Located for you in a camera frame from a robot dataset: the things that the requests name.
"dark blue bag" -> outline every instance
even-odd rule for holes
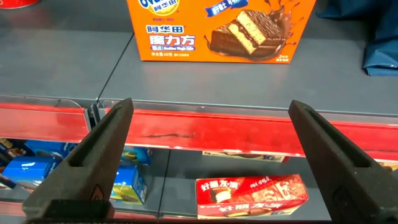
[[[366,46],[363,68],[371,76],[398,76],[398,1],[384,3],[375,39]]]
[[[378,14],[383,0],[329,0],[326,9],[318,13],[325,19],[368,19]]]

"lower shelf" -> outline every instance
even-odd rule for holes
[[[195,180],[212,177],[300,174],[309,200],[292,215],[251,217],[258,220],[330,220],[309,164],[304,158],[287,162],[205,156],[200,151],[155,149],[151,166],[140,166],[148,186],[145,205],[113,202],[115,218],[196,218]],[[22,202],[29,196],[22,187],[0,190],[0,214],[24,216]]]
[[[304,158],[287,162],[264,162],[248,159],[204,156],[201,152],[174,150],[170,153],[160,216],[197,217],[195,180],[212,177],[300,174],[309,200],[292,215],[257,217],[258,220],[330,220],[310,166]]]
[[[169,153],[170,151],[165,149],[154,150],[152,165],[140,166],[140,172],[148,186],[145,205],[113,202],[116,210],[115,218],[158,218]],[[19,185],[13,190],[0,190],[0,214],[24,216],[22,202],[29,194]]]

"product packaging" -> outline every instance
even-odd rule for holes
[[[60,161],[66,158],[71,149],[76,146],[74,143],[36,140],[28,140],[25,142],[25,145],[38,156],[55,157]]]
[[[398,162],[379,162],[383,168],[388,170],[389,172],[395,171],[398,169]]]
[[[128,204],[145,203],[147,186],[137,166],[119,166],[114,180],[111,199]]]
[[[127,0],[141,60],[290,63],[315,0]]]
[[[290,215],[308,200],[298,174],[198,179],[199,219]]]
[[[202,154],[206,155],[206,156],[220,156],[220,157],[229,157],[229,158],[235,158],[235,159],[253,159],[253,160],[268,161],[268,162],[286,162],[289,159],[289,157],[287,157],[287,156],[244,154],[244,153],[236,153],[236,152],[203,151]]]
[[[15,187],[15,183],[0,174],[0,190],[11,190]]]
[[[150,164],[152,150],[147,147],[125,146],[122,153],[121,165],[133,166],[138,164]]]
[[[52,157],[17,156],[3,171],[5,178],[27,188],[35,189],[58,166]]]
[[[15,139],[0,138],[0,153],[9,160],[16,156],[34,156],[28,147],[22,141]]]

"oreo box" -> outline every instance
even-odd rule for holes
[[[15,157],[3,171],[7,179],[34,190],[58,166],[52,157]]]
[[[66,158],[71,149],[76,146],[74,143],[36,140],[28,140],[25,145],[38,156],[55,157],[58,160]]]
[[[145,202],[147,186],[138,173],[137,166],[119,166],[114,180],[111,199],[128,204],[142,205]]]
[[[35,155],[34,152],[26,147],[21,141],[5,138],[0,138],[0,153],[6,156],[9,160],[16,156]]]
[[[152,150],[147,147],[126,146],[123,149],[121,165],[134,166],[138,164],[150,164]]]

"orange snack box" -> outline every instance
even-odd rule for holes
[[[127,0],[141,60],[290,63],[315,0]]]

